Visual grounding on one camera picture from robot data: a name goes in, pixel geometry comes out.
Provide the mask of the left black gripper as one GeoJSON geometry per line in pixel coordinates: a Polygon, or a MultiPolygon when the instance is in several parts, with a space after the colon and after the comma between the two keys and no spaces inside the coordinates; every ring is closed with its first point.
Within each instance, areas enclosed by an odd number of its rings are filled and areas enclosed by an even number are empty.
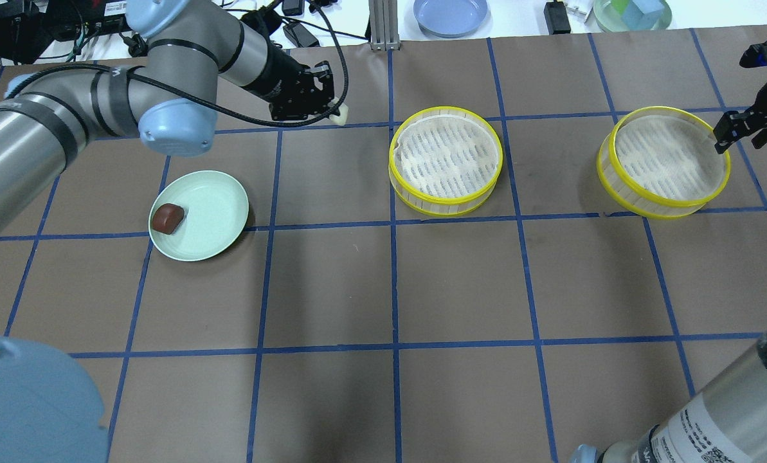
{"type": "Polygon", "coordinates": [[[333,124],[348,122],[350,109],[345,98],[334,98],[334,74],[328,61],[312,67],[298,62],[283,65],[269,96],[269,114],[276,122],[303,121],[325,111],[333,124]]]}

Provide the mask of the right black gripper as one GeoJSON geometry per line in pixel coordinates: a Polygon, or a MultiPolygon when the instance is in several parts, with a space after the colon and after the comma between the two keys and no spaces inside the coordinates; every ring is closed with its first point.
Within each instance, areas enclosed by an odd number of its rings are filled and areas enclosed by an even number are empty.
{"type": "Polygon", "coordinates": [[[724,154],[736,141],[749,137],[755,149],[767,144],[767,82],[755,102],[742,113],[725,112],[716,123],[713,134],[715,150],[724,154]]]}

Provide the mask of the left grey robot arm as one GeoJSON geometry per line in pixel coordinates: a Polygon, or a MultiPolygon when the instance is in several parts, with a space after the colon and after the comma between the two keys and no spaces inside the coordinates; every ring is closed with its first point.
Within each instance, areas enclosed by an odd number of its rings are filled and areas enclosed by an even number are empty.
{"type": "Polygon", "coordinates": [[[92,141],[138,136],[201,156],[220,114],[269,128],[348,120],[328,62],[307,66],[210,1],[130,1],[146,64],[75,62],[13,81],[0,102],[0,234],[92,141]]]}

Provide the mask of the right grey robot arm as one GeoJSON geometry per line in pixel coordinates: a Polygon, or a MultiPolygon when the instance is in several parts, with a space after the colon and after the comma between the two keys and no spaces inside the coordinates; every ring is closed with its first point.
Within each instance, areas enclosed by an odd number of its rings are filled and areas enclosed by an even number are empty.
{"type": "MultiPolygon", "coordinates": [[[[680,219],[724,190],[729,146],[767,142],[767,83],[743,112],[715,127],[670,107],[637,109],[602,143],[597,172],[607,193],[648,219],[680,219]]],[[[767,331],[671,418],[639,440],[604,450],[581,445],[572,462],[767,462],[767,331]]]]}

